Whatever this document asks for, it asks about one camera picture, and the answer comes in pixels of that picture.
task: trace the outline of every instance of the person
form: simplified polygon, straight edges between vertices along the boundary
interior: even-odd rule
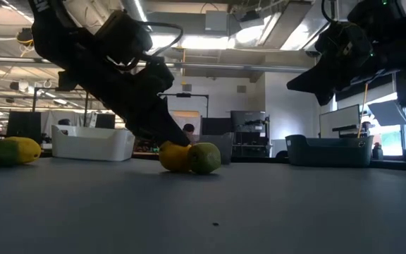
[[[185,124],[183,127],[183,132],[186,135],[186,137],[189,139],[191,144],[195,143],[194,136],[193,136],[194,131],[195,131],[195,127],[190,123]]]

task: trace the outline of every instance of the desk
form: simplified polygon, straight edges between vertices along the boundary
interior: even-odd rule
[[[0,253],[406,253],[406,171],[40,159],[0,169]]]

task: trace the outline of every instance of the whiteboard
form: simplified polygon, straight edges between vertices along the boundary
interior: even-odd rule
[[[319,115],[321,138],[339,138],[339,131],[334,128],[343,126],[359,126],[359,105],[346,107],[326,114]]]

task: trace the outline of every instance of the cable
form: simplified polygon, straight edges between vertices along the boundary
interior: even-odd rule
[[[166,51],[168,48],[172,47],[176,42],[179,42],[181,40],[181,37],[183,37],[184,35],[184,29],[179,26],[179,25],[175,25],[175,24],[168,24],[168,23],[161,23],[161,22],[140,22],[140,25],[152,25],[152,26],[159,26],[159,27],[165,27],[165,28],[176,28],[180,30],[180,34],[172,41],[172,43],[170,43],[169,45],[162,47],[160,49],[158,49],[156,52],[154,52],[152,54],[152,56],[157,56],[158,54]]]
[[[29,45],[27,46],[27,48],[25,49],[25,51],[23,51],[23,53],[21,53],[20,57],[24,57],[24,55],[25,55],[26,53],[32,51],[29,47],[31,47],[31,45],[32,45],[33,42],[34,42],[33,40],[31,40],[31,42],[29,42]]]
[[[336,23],[336,21],[334,21],[332,18],[330,18],[327,15],[327,12],[325,11],[325,0],[322,0],[322,15],[324,16],[324,18],[330,22],[330,23]]]
[[[204,8],[207,4],[211,4],[212,6],[214,6],[215,9],[217,9],[217,11],[220,11],[219,8],[217,8],[217,6],[216,6],[215,4],[213,4],[213,3],[204,3],[203,6],[202,6],[202,8],[200,9],[200,13],[203,12],[203,8]]]

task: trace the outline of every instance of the lemon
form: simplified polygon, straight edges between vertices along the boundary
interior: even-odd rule
[[[173,172],[188,172],[190,170],[187,162],[187,151],[191,145],[182,147],[166,141],[159,148],[159,161],[161,165]]]
[[[198,143],[187,154],[190,170],[196,174],[209,174],[221,166],[220,151],[214,144]]]
[[[37,142],[30,138],[10,137],[3,141],[16,141],[18,144],[18,163],[30,163],[40,158],[42,149]]]
[[[18,143],[0,140],[0,167],[18,165]]]

